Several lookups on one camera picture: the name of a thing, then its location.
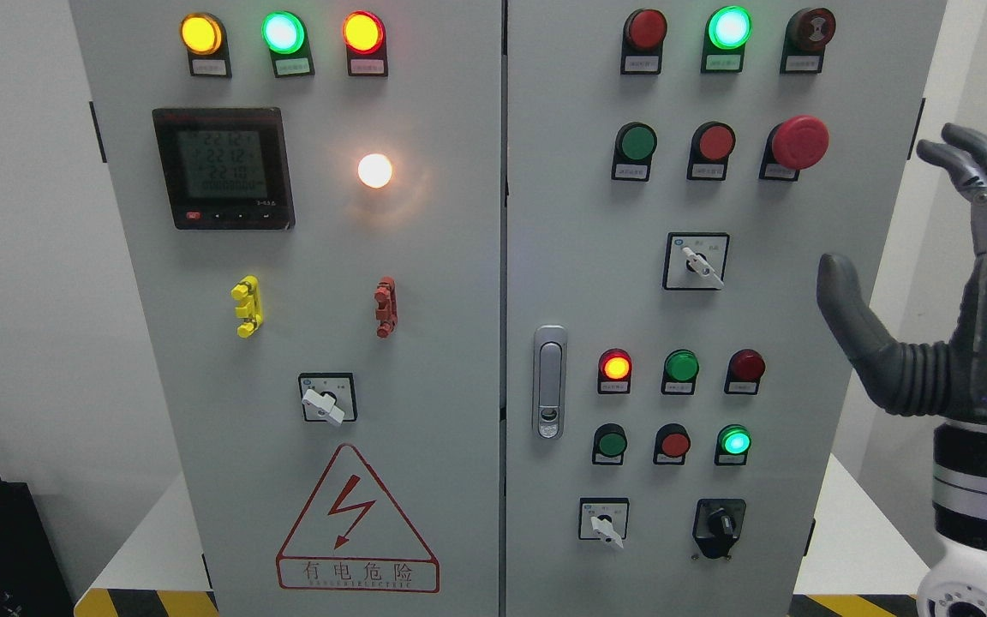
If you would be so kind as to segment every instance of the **warning sign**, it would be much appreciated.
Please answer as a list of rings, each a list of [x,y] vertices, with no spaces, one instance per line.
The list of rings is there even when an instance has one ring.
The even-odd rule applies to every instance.
[[[277,554],[286,590],[440,592],[440,563],[372,465],[338,446]]]

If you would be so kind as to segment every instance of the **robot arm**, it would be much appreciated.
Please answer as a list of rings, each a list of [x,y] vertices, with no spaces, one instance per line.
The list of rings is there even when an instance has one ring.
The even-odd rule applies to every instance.
[[[966,281],[959,324],[947,343],[902,344],[862,301],[854,266],[825,255],[817,304],[875,404],[897,415],[942,415],[987,424],[987,136],[947,124],[948,144],[921,140],[921,159],[947,169],[972,206],[977,259]]]

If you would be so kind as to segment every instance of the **lcd display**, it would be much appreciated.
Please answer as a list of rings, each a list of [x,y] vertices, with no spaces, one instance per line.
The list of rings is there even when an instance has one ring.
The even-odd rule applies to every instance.
[[[177,147],[189,198],[269,196],[257,130],[179,130]]]

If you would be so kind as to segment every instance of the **white indicator light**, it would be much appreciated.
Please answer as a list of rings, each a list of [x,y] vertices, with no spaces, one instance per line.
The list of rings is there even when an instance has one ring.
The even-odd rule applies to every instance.
[[[391,181],[395,168],[392,167],[391,160],[381,153],[370,153],[360,159],[360,164],[356,166],[356,175],[360,177],[361,183],[373,189],[381,189]]]

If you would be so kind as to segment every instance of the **digital power meter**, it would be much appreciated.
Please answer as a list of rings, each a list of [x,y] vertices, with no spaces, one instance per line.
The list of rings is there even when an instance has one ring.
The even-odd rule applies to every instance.
[[[179,230],[295,225],[281,110],[157,109],[154,136]]]

